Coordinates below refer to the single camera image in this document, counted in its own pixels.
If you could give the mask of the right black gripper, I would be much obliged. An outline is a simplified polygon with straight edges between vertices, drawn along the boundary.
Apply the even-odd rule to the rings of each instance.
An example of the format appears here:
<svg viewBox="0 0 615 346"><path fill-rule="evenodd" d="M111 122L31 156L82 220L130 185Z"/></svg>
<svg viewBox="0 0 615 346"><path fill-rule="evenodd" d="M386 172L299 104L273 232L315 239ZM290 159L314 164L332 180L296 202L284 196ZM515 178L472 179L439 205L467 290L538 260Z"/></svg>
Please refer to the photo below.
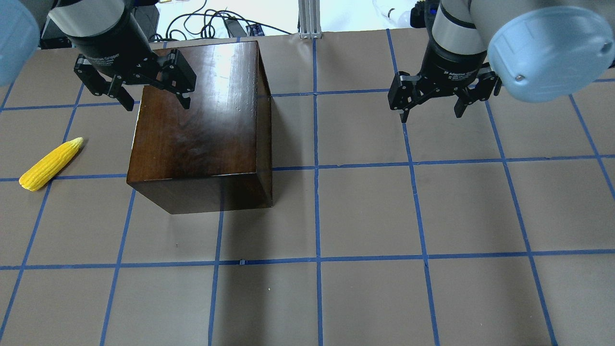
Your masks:
<svg viewBox="0 0 615 346"><path fill-rule="evenodd" d="M430 99L444 97L444 87L457 87L454 94L457 102L455 116L461 118L469 105L486 101L500 94L503 82L492 68L482 67L486 51L464 55L450 52L429 41L421 66L421 74L410 75L397 72L387 92L387 101L392 111L397 111L401 123L408 120L409 111ZM469 88L475 79L478 82Z"/></svg>

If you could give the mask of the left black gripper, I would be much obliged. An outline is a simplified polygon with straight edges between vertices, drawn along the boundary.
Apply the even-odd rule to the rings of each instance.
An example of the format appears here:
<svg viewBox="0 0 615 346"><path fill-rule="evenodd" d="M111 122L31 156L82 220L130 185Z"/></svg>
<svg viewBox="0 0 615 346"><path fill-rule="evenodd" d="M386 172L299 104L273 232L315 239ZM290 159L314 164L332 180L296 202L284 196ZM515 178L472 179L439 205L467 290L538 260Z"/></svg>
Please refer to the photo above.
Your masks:
<svg viewBox="0 0 615 346"><path fill-rule="evenodd" d="M123 81L135 84L144 77L146 85L171 92L184 109L190 108L189 94L197 81L193 68L178 49L164 56L154 53L131 11L124 10L119 21L103 33L70 36L70 40L81 52L74 73L94 96L108 96L132 111L135 101ZM111 81L100 73L112 77Z"/></svg>

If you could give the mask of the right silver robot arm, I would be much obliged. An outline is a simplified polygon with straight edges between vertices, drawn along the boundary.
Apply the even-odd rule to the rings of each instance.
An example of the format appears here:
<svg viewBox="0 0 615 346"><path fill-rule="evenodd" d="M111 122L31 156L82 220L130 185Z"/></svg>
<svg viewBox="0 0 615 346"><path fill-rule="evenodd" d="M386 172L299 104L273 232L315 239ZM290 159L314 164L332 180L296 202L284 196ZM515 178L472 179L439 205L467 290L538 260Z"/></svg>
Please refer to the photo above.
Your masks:
<svg viewBox="0 0 615 346"><path fill-rule="evenodd" d="M612 0L420 0L409 13L428 45L419 72L396 72L387 93L406 123L426 101L469 105L498 96L541 103L582 90L614 67Z"/></svg>

